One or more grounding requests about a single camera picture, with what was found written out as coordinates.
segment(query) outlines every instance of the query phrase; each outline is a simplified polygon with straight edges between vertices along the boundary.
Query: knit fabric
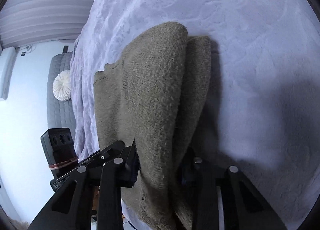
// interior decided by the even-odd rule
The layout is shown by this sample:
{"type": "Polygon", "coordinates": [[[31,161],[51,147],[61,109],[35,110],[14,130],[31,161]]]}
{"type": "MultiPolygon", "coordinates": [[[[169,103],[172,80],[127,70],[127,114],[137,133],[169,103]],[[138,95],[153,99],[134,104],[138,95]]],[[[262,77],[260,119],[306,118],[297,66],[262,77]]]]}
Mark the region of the knit fabric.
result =
{"type": "Polygon", "coordinates": [[[175,22],[155,26],[125,47],[121,58],[95,74],[95,117],[100,149],[135,139],[140,172],[122,199],[150,227],[174,230],[173,213],[187,230],[192,212],[176,181],[210,79],[210,40],[188,37],[175,22]]]}

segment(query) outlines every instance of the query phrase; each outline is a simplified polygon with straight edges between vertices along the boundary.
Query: white blanket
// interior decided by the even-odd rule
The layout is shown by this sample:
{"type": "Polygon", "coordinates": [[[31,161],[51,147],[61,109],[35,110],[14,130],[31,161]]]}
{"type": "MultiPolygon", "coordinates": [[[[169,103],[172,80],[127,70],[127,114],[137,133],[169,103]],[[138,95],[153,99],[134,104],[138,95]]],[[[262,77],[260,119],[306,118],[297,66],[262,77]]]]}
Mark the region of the white blanket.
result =
{"type": "Polygon", "coordinates": [[[296,229],[320,193],[320,23],[307,0],[95,0],[71,62],[80,159],[99,149],[94,73],[167,21],[219,45],[219,141],[208,122],[203,156],[238,165],[296,229]]]}

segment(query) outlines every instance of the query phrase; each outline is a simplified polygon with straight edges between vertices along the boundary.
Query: white air conditioner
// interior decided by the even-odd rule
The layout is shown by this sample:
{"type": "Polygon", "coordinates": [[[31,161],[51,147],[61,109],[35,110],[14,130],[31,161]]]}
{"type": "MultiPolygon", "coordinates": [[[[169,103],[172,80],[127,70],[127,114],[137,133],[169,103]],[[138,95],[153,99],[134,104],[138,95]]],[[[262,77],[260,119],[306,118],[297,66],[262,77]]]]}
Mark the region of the white air conditioner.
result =
{"type": "Polygon", "coordinates": [[[8,97],[9,83],[16,57],[14,47],[5,48],[0,55],[0,101],[8,97]]]}

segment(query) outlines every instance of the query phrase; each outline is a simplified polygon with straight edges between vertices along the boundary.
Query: quilted headboard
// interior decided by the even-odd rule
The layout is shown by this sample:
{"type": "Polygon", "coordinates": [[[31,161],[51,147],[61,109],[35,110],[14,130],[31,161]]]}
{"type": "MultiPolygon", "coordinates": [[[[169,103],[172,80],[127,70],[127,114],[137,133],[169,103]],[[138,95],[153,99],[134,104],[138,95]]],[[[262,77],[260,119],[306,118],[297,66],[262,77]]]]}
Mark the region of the quilted headboard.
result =
{"type": "Polygon", "coordinates": [[[76,119],[72,110],[71,99],[59,101],[53,95],[52,85],[57,75],[70,69],[72,52],[56,55],[52,58],[47,84],[47,117],[48,128],[68,127],[71,131],[72,138],[75,138],[76,119]]]}

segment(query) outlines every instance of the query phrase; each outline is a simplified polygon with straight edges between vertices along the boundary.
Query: pleated curtain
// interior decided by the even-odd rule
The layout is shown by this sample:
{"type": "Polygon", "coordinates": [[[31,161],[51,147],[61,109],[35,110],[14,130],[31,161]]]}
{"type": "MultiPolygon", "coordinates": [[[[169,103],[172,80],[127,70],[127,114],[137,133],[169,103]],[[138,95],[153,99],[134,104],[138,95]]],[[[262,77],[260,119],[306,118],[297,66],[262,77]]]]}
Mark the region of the pleated curtain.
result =
{"type": "Polygon", "coordinates": [[[78,37],[93,0],[8,0],[0,12],[3,48],[78,37]]]}

